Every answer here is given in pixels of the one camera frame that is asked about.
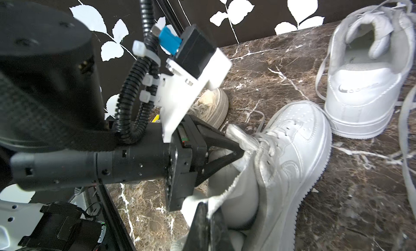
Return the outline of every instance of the white sneaker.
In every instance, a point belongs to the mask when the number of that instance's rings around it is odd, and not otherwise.
[[[254,137],[260,199],[243,250],[294,250],[299,205],[330,157],[330,124],[318,105],[303,100],[279,110]]]
[[[382,6],[391,2],[402,2],[406,7]],[[387,127],[413,65],[411,9],[410,0],[387,0],[351,13],[337,26],[327,55],[327,97],[317,91],[326,100],[325,111],[334,134],[367,139]],[[327,57],[318,71],[316,89]]]
[[[191,106],[188,114],[194,115],[205,123],[219,129],[228,112],[227,94],[220,88],[206,90]]]
[[[209,198],[198,191],[185,198],[185,220],[190,224],[196,205],[204,201],[208,215],[221,206],[229,228],[244,228],[255,217],[242,250],[293,250],[299,205],[330,157],[332,134],[323,110],[307,100],[290,103],[263,132],[251,136],[229,125],[226,136],[240,144],[244,155],[209,179]],[[228,154],[216,151],[210,158]]]

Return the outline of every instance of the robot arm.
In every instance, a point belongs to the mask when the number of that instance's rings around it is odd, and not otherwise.
[[[10,168],[21,188],[45,190],[163,178],[166,209],[175,211],[195,186],[242,157],[237,143],[186,115],[201,90],[219,87],[231,67],[230,60],[196,26],[188,27],[180,38],[167,28],[153,27],[148,34],[171,51],[167,64],[173,75],[141,78],[141,84],[151,89],[143,90],[139,99],[161,107],[161,123],[146,124],[141,137],[126,144],[120,139],[123,122],[117,117],[116,121],[104,120],[91,32],[86,26],[30,2],[0,0],[0,13],[0,144],[16,152]],[[145,59],[148,69],[160,65],[147,47],[138,42],[133,51]],[[125,83],[124,88],[137,90],[129,86]],[[156,93],[149,93],[155,86]],[[124,96],[119,104],[135,101],[135,97],[125,101],[128,95]],[[137,125],[128,124],[129,128]],[[232,153],[208,163],[211,146]],[[72,250],[71,246],[90,250],[102,237],[102,225],[80,219],[81,211],[73,205],[0,204],[0,217],[12,218],[13,213],[12,221],[0,223],[4,250],[52,248],[45,241],[49,226],[63,230],[61,246],[53,247],[56,250]],[[24,212],[39,217],[33,225],[26,225],[27,232],[18,230],[24,225]],[[72,233],[85,229],[93,234],[93,241],[76,246]]]

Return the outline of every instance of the blue connector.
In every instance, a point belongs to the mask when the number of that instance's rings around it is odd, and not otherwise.
[[[170,52],[172,55],[175,55],[176,52],[179,49],[179,46],[181,44],[182,40],[174,36],[173,33],[167,28],[166,26],[160,31],[159,34],[159,43],[160,46],[163,46],[168,52]]]

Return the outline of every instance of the brown marble surface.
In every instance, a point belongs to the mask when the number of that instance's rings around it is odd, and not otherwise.
[[[233,62],[221,87],[230,102],[222,131],[233,123],[253,133],[259,125],[259,114],[237,108],[262,111],[268,121],[293,101],[307,99],[323,106],[315,93],[315,76],[335,27],[327,24],[222,48]],[[413,68],[402,98],[415,82]],[[325,82],[320,90],[325,92]],[[296,250],[416,250],[416,221],[401,175],[399,111],[376,138],[333,136],[330,162],[299,209]],[[413,113],[409,118],[411,156],[416,153],[415,117]],[[409,162],[416,170],[415,160]],[[165,212],[161,181],[109,189],[137,250],[169,250],[171,241],[187,233],[179,212]]]

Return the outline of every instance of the shoe sole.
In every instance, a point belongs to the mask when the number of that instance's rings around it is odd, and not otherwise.
[[[394,107],[384,114],[381,118],[372,123],[348,123],[333,119],[331,114],[325,108],[325,112],[330,116],[332,133],[344,138],[351,139],[369,139],[381,134],[390,123]]]
[[[297,213],[299,212],[300,204],[303,202],[306,195],[311,191],[312,187],[321,177],[322,173],[325,171],[327,164],[330,160],[331,155],[331,143],[332,143],[332,134],[331,128],[328,123],[325,123],[327,126],[325,131],[327,135],[324,135],[327,139],[324,142],[325,148],[321,151],[321,155],[318,161],[315,163],[314,167],[310,171],[310,174],[305,177],[305,180],[297,189],[289,208],[285,210],[285,213],[282,213],[282,217],[285,217],[283,234],[281,239],[281,244],[279,245],[280,251],[289,251],[294,250],[294,238],[296,232],[296,220]]]
[[[228,112],[228,97],[227,94],[222,90],[218,89],[220,94],[218,105],[215,107],[211,117],[206,121],[207,124],[210,124],[216,129],[219,129],[221,124],[224,122],[227,112]]]

